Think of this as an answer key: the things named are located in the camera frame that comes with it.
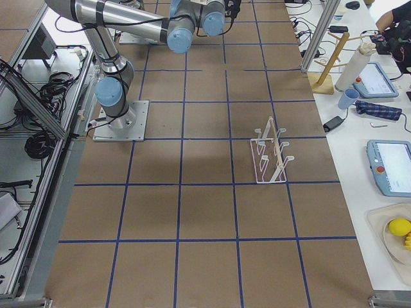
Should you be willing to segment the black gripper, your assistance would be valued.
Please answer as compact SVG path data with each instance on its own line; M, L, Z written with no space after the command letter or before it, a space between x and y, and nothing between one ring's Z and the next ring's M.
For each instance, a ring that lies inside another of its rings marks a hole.
M231 19L237 18L240 12L241 0L225 0L225 16Z

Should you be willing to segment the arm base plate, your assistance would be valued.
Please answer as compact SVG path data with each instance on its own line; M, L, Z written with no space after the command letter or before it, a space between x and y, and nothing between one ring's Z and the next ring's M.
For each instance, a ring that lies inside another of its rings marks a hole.
M104 120L94 129L95 142L144 141L150 102L128 101L128 112L110 124Z

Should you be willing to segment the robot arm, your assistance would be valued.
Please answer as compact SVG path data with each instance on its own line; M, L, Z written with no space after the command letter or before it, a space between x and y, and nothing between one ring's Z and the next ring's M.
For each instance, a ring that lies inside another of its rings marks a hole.
M134 125L137 114L126 100L134 78L131 63L121 56L110 30L166 44L174 53L187 53L196 30L210 37L226 33L225 20L234 21L240 1L172 1L169 16L147 12L142 1L47 1L59 16L81 25L104 73L95 95L110 128Z

